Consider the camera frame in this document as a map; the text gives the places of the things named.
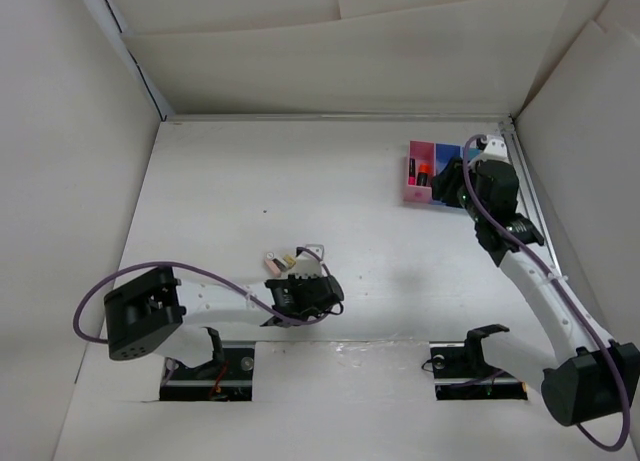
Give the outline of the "tan eraser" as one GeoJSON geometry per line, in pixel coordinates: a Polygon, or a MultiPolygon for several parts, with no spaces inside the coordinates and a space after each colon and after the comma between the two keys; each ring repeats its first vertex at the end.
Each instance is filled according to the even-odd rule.
{"type": "Polygon", "coordinates": [[[296,259],[293,256],[286,254],[282,259],[288,269],[293,269],[296,266],[296,259]]]}

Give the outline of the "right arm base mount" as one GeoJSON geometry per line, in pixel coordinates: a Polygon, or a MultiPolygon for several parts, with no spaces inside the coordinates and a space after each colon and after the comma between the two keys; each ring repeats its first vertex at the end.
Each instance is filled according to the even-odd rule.
{"type": "Polygon", "coordinates": [[[429,343],[429,356],[421,370],[430,373],[438,401],[527,401],[526,385],[509,373],[486,363],[481,341],[496,333],[508,332],[500,324],[467,332],[463,341],[429,343]]]}

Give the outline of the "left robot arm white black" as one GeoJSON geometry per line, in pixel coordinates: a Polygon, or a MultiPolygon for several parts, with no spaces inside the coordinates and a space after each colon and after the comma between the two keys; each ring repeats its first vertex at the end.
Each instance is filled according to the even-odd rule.
{"type": "Polygon", "coordinates": [[[182,281],[170,266],[156,267],[104,297],[109,358],[150,354],[172,358],[201,377],[222,368],[222,324],[259,328],[311,326],[344,310],[332,275],[293,274],[238,286],[182,281]]]}

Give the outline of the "orange highlighter black body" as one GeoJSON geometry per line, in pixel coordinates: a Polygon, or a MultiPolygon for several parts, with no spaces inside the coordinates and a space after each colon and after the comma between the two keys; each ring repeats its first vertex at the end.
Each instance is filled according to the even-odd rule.
{"type": "Polygon", "coordinates": [[[426,187],[429,183],[430,175],[431,175],[431,166],[427,163],[421,163],[418,167],[416,185],[421,187],[426,187]]]}

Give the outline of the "dark blue container box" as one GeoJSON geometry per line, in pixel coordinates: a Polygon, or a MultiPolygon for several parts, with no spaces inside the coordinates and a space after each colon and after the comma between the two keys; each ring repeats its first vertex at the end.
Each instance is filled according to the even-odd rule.
{"type": "Polygon", "coordinates": [[[437,144],[435,175],[431,180],[433,201],[447,207],[461,208],[458,192],[463,183],[461,147],[437,144]]]}

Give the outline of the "pink eraser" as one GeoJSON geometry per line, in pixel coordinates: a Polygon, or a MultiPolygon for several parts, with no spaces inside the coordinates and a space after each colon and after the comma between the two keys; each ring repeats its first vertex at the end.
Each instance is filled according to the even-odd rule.
{"type": "Polygon", "coordinates": [[[265,265],[275,277],[279,277],[282,274],[282,271],[272,259],[266,259],[265,265]]]}

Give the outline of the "pink container box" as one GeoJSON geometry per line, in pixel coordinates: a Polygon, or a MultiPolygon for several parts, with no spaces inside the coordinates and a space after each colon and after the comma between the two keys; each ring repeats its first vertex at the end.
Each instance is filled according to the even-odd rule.
{"type": "Polygon", "coordinates": [[[405,160],[405,175],[403,186],[403,201],[407,203],[430,204],[432,201],[431,179],[435,175],[435,148],[436,144],[428,141],[411,140],[409,142],[405,160]],[[426,187],[408,185],[408,158],[416,161],[416,177],[421,163],[431,166],[431,175],[426,187]]]}

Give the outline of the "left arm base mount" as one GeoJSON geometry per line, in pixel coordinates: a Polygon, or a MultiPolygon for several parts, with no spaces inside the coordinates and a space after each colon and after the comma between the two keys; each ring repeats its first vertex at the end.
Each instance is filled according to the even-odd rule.
{"type": "Polygon", "coordinates": [[[250,402],[256,343],[223,341],[222,357],[189,368],[167,358],[159,387],[164,402],[250,402]]]}

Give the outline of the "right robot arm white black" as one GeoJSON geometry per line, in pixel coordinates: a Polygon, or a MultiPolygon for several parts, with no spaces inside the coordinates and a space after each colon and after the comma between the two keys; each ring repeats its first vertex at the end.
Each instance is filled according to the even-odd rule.
{"type": "Polygon", "coordinates": [[[537,391],[562,426],[620,414],[631,424],[639,382],[639,350],[621,344],[594,321],[567,282],[542,261],[531,245],[544,239],[517,211],[519,180],[505,158],[452,158],[432,180],[433,197],[465,209],[476,238],[495,266],[515,285],[541,324],[552,355],[491,324],[468,331],[462,362],[489,378],[504,371],[537,391]]]}

